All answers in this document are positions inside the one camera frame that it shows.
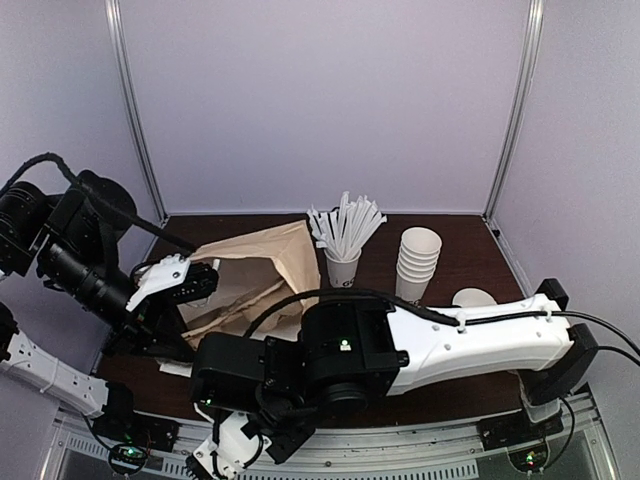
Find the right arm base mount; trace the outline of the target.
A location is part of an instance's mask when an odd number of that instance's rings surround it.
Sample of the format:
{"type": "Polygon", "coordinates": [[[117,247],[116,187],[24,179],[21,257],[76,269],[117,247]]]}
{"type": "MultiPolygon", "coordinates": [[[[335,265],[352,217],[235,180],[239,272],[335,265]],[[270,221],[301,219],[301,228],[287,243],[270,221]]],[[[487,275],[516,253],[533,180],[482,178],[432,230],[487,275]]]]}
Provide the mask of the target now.
{"type": "Polygon", "coordinates": [[[485,418],[477,424],[484,451],[505,449],[510,464],[521,473],[537,472],[547,466],[550,461],[547,438],[563,430],[559,414],[532,423],[524,411],[485,418]]]}

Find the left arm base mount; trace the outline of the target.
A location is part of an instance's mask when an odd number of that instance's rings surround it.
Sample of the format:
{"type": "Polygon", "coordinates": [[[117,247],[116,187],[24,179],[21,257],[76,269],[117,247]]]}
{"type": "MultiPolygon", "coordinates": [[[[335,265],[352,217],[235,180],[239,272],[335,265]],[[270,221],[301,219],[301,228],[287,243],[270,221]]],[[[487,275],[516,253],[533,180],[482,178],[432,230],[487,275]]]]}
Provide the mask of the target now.
{"type": "Polygon", "coordinates": [[[107,415],[84,422],[93,438],[107,452],[107,464],[118,475],[129,477],[161,461],[153,452],[171,453],[178,439],[177,421],[133,413],[125,421],[107,415]]]}

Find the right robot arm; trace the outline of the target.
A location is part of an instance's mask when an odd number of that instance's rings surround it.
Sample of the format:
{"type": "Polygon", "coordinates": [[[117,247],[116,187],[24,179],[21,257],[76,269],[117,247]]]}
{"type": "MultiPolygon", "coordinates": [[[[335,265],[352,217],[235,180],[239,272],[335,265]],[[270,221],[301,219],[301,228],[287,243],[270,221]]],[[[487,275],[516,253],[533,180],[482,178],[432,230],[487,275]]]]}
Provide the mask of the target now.
{"type": "Polygon", "coordinates": [[[597,350],[585,324],[546,292],[508,304],[420,308],[377,291],[311,290],[294,338],[223,332],[199,343],[190,379],[211,425],[187,458],[198,479],[231,479],[262,455],[286,462],[328,418],[442,381],[512,371],[523,412],[519,440],[535,440],[597,350]]]}

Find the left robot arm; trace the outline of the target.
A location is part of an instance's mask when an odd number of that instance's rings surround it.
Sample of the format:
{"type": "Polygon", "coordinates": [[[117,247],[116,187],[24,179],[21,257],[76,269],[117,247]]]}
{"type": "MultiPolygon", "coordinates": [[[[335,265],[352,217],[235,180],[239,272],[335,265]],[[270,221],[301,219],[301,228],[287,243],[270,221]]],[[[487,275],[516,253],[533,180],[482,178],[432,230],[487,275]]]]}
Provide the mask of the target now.
{"type": "MultiPolygon", "coordinates": [[[[123,272],[118,242],[136,218],[131,195],[88,170],[60,195],[12,182],[1,194],[1,273],[24,276],[34,268],[47,287],[68,294],[110,327],[108,352],[190,361],[176,293],[191,263],[176,254],[134,274],[123,272]]],[[[88,418],[104,418],[123,444],[143,436],[128,387],[83,374],[48,353],[7,307],[1,309],[1,369],[88,418]]]]}

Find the brown paper bag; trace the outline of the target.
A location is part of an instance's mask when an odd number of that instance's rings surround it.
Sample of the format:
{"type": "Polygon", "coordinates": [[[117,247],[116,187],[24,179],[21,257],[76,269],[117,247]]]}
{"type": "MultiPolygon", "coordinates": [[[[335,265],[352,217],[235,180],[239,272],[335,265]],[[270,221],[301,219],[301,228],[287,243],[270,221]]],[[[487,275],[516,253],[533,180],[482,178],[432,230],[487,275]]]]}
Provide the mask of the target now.
{"type": "Polygon", "coordinates": [[[202,245],[191,261],[219,262],[216,291],[179,307],[187,327],[183,338],[192,349],[209,333],[240,336],[273,304],[321,286],[304,220],[202,245]]]}

